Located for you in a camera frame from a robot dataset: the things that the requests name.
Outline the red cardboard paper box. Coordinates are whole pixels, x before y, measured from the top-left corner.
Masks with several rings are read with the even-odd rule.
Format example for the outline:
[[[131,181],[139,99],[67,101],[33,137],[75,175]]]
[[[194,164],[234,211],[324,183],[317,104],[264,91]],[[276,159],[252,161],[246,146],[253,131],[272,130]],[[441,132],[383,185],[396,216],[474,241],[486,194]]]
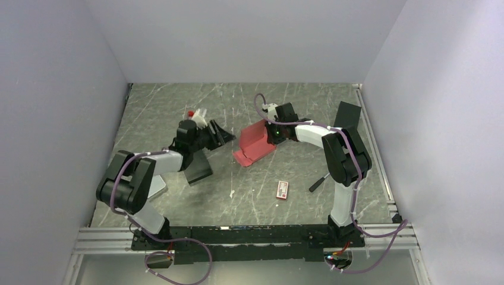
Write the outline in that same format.
[[[233,156],[242,167],[251,166],[276,150],[274,144],[268,143],[264,119],[241,130],[238,146],[240,149]]]

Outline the black box near left arm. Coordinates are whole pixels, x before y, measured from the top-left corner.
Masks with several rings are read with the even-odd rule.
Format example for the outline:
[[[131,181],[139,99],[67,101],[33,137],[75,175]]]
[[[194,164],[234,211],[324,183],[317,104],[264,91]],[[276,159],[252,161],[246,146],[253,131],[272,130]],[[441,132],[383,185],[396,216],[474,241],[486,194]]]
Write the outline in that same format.
[[[213,175],[213,170],[203,150],[193,154],[193,161],[184,170],[184,175],[190,186]]]

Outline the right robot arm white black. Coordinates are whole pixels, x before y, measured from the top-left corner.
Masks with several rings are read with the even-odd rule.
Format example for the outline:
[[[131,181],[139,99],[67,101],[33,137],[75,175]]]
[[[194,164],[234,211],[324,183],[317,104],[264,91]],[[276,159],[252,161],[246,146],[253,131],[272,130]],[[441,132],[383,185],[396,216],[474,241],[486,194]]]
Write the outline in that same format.
[[[291,103],[263,103],[258,110],[266,120],[272,144],[293,140],[324,151],[327,171],[336,183],[330,212],[336,225],[328,229],[327,238],[334,246],[344,245],[351,237],[347,226],[355,220],[359,184],[372,167],[370,155],[357,131],[361,107],[340,102],[331,126],[300,118]]]

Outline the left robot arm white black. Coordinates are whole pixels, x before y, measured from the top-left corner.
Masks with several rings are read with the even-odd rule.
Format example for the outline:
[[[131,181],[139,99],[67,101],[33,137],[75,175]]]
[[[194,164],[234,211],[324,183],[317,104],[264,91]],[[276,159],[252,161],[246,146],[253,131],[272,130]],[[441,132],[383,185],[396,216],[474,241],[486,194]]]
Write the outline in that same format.
[[[235,139],[234,134],[214,120],[204,127],[191,119],[180,121],[171,145],[166,148],[144,153],[119,150],[97,186],[96,198],[113,213],[137,225],[155,249],[163,249],[171,241],[170,225],[147,201],[153,178],[185,171],[192,164],[201,169],[208,164],[206,159],[199,159],[204,149],[215,150]]]

